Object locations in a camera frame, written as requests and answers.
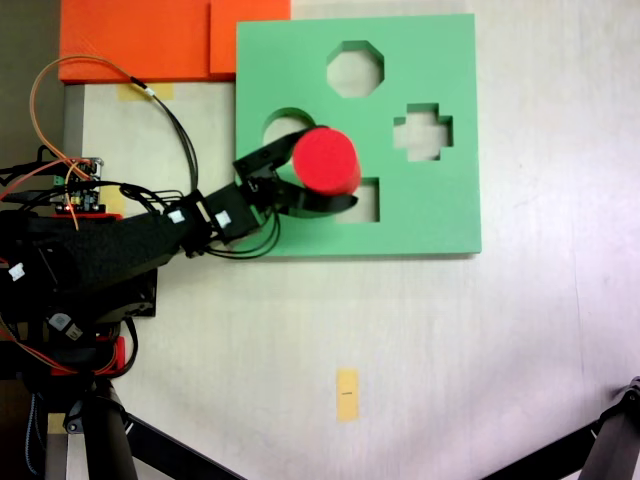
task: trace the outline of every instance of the circular hole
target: circular hole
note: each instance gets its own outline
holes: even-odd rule
[[[290,133],[315,126],[311,115],[299,108],[282,108],[269,116],[262,135],[262,145],[269,145]]]

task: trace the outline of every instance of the yellow tape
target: yellow tape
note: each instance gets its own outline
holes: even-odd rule
[[[336,379],[338,394],[338,421],[356,420],[359,413],[360,391],[358,386],[358,370],[340,368]]]
[[[64,413],[50,413],[47,422],[47,433],[50,435],[66,434],[64,429]]]
[[[100,203],[104,204],[107,213],[120,214],[125,216],[125,200],[117,185],[100,187]]]
[[[173,100],[173,83],[149,83],[149,88],[156,92],[160,100]],[[133,83],[121,83],[117,85],[118,100],[121,102],[134,102],[136,100],[151,100],[151,97]]]

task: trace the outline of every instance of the green foam board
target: green foam board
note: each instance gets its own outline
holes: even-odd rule
[[[364,46],[384,80],[344,98],[327,80],[337,52]],[[298,111],[346,133],[363,178],[379,186],[377,222],[282,216],[276,256],[465,254],[481,250],[473,15],[257,22],[238,25],[237,156],[263,145],[269,122]],[[411,162],[393,127],[436,109],[452,127],[437,160]],[[279,170],[294,181],[290,165]]]

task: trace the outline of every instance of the orange wire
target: orange wire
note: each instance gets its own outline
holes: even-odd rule
[[[40,71],[36,79],[34,80],[33,86],[31,87],[31,95],[29,96],[29,113],[31,115],[31,123],[33,123],[33,128],[36,131],[36,135],[38,135],[38,138],[40,138],[40,141],[43,144],[45,144],[47,147],[49,147],[49,149],[54,153],[56,157],[63,160],[69,167],[71,167],[73,163],[71,162],[70,158],[67,157],[67,155],[65,155],[64,152],[62,152],[62,150],[58,149],[55,145],[53,145],[53,143],[51,143],[44,136],[44,134],[42,133],[42,129],[40,128],[40,123],[38,122],[38,117],[36,115],[36,95],[38,93],[38,89],[40,88],[40,83],[42,82],[42,79],[56,65],[62,62],[66,62],[68,60],[90,60],[93,62],[101,62],[118,70],[120,73],[122,73],[124,76],[126,76],[129,79],[131,78],[131,75],[126,70],[124,70],[123,68],[113,63],[111,60],[108,60],[104,57],[99,57],[97,55],[76,54],[76,55],[66,55],[64,57],[60,57],[54,60],[53,62],[48,64],[46,67],[44,67]],[[75,170],[75,173],[83,180],[88,180],[90,178],[89,175],[87,175],[86,173],[80,170]]]
[[[75,370],[70,370],[67,367],[60,365],[58,362],[56,362],[55,360],[47,357],[44,353],[39,352],[38,350],[36,350],[35,348],[31,348],[31,347],[27,347],[26,345],[23,345],[22,343],[20,343],[11,333],[11,331],[9,331],[9,334],[7,334],[3,329],[0,329],[0,335],[2,335],[4,338],[6,338],[7,340],[15,343],[16,345],[18,345],[20,348],[22,348],[24,351],[26,351],[27,353],[31,354],[32,356],[36,357],[38,360],[40,360],[41,362],[43,362],[44,364],[50,366],[51,368],[57,368],[59,370],[63,370],[65,372],[68,373],[78,373]]]
[[[46,170],[47,168],[51,168],[51,167],[53,167],[54,165],[58,165],[58,164],[60,164],[60,163],[63,163],[64,161],[65,161],[64,159],[59,159],[59,160],[56,160],[56,161],[54,161],[54,162],[47,163],[46,165],[44,165],[44,166],[42,166],[42,167],[40,167],[40,168],[36,168],[36,169],[35,169],[35,170],[33,170],[32,172],[29,172],[29,173],[27,173],[26,175],[24,175],[24,176],[20,177],[18,180],[16,180],[15,182],[13,182],[13,183],[9,186],[9,188],[7,188],[7,189],[2,193],[2,195],[0,195],[0,202],[1,202],[2,200],[4,200],[4,199],[5,199],[5,197],[6,197],[7,195],[9,195],[11,192],[13,192],[16,188],[18,188],[20,185],[22,185],[22,184],[24,183],[24,181],[25,181],[25,180],[27,180],[27,179],[29,179],[29,178],[33,177],[36,173],[39,173],[39,172],[41,172],[41,171],[43,171],[43,170]]]
[[[69,178],[71,177],[71,173],[73,172],[73,170],[76,169],[76,165],[75,163],[72,164],[72,166],[69,168],[69,171],[67,172],[67,176],[64,179],[64,186],[65,186],[65,192],[64,192],[64,198],[67,201],[67,205],[69,205],[69,213],[71,214],[71,218],[73,219],[73,224],[76,227],[76,232],[78,230],[80,230],[80,228],[78,227],[78,219],[76,218],[76,212],[73,210],[73,205],[71,204],[71,198],[69,197]]]

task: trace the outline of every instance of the square hole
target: square hole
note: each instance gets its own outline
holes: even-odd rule
[[[380,221],[380,181],[365,178],[355,191],[358,203],[336,215],[337,223],[378,223]]]

